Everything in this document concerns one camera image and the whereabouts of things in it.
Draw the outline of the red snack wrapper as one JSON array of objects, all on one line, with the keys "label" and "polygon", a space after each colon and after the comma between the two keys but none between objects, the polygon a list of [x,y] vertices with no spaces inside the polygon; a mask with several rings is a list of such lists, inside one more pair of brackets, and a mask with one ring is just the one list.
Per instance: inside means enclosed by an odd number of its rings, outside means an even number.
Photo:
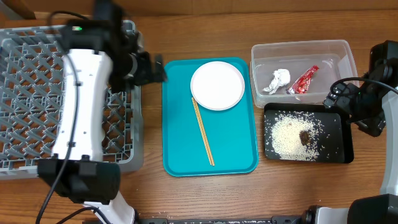
[{"label": "red snack wrapper", "polygon": [[301,75],[291,87],[287,89],[288,94],[304,94],[308,91],[311,79],[317,73],[319,67],[314,65],[310,67],[303,75]]}]

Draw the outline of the brown food scrap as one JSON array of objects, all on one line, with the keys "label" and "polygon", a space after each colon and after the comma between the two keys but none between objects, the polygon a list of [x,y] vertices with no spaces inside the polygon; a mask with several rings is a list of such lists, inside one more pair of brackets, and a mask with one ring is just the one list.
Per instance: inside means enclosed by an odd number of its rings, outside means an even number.
[{"label": "brown food scrap", "polygon": [[303,146],[310,145],[310,133],[308,131],[301,131],[299,133],[300,142]]}]

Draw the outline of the white tissue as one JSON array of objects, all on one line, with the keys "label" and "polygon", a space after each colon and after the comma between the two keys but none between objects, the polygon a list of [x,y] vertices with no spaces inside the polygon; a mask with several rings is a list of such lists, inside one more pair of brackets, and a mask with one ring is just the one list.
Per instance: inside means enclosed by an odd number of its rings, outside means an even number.
[{"label": "white tissue", "polygon": [[280,87],[286,86],[290,83],[290,72],[287,69],[280,68],[273,72],[274,78],[272,79],[269,86],[263,90],[268,94],[273,95]]}]

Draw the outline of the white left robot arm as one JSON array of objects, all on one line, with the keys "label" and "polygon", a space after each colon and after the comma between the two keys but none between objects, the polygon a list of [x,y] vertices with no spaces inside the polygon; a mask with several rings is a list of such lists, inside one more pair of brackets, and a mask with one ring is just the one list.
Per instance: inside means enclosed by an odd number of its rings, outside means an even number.
[{"label": "white left robot arm", "polygon": [[52,156],[38,162],[51,194],[91,210],[103,223],[137,223],[119,188],[121,170],[103,160],[105,91],[166,81],[162,57],[152,62],[139,33],[127,34],[122,18],[71,19],[60,30],[65,96]]}]

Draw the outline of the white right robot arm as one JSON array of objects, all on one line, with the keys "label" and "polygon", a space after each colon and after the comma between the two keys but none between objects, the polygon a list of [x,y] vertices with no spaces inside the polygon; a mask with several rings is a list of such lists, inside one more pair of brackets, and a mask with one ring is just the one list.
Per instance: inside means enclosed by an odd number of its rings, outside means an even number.
[{"label": "white right robot arm", "polygon": [[309,207],[298,223],[397,223],[397,42],[387,40],[370,51],[369,70],[334,82],[323,104],[350,116],[362,132],[386,131],[386,163],[380,194],[355,200],[349,208]]}]

